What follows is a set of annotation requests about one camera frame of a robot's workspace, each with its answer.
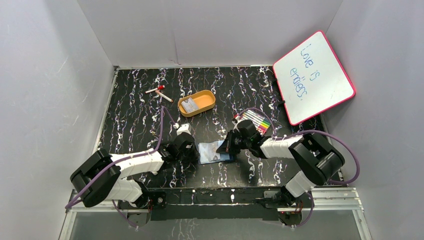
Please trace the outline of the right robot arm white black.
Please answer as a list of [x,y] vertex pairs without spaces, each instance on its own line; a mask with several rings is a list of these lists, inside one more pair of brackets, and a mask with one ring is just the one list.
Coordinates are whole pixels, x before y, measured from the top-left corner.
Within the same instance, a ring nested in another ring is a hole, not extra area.
[[327,183],[345,164],[343,155],[319,132],[307,132],[278,138],[262,135],[249,119],[237,123],[217,148],[218,154],[236,155],[249,150],[257,158],[294,159],[300,171],[275,195],[265,196],[263,202],[295,207],[302,195]]

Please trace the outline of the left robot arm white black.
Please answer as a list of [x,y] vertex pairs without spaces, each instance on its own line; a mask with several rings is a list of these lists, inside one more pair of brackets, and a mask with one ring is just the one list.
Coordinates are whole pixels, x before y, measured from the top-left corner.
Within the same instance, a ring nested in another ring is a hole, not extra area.
[[176,162],[191,162],[198,158],[195,139],[183,132],[173,140],[133,154],[110,154],[105,149],[93,153],[70,176],[70,182],[81,195],[85,207],[103,201],[126,201],[136,208],[145,208],[165,198],[163,192],[154,193],[130,176],[158,173]]

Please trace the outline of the blue leather card holder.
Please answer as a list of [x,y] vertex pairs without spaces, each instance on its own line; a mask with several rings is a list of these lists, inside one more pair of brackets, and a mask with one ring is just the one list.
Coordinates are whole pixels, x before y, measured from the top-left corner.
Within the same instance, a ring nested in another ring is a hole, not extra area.
[[228,153],[217,153],[218,147],[222,145],[224,141],[218,140],[210,143],[200,142],[198,146],[200,165],[214,164],[214,163],[229,163],[234,162],[235,158]]

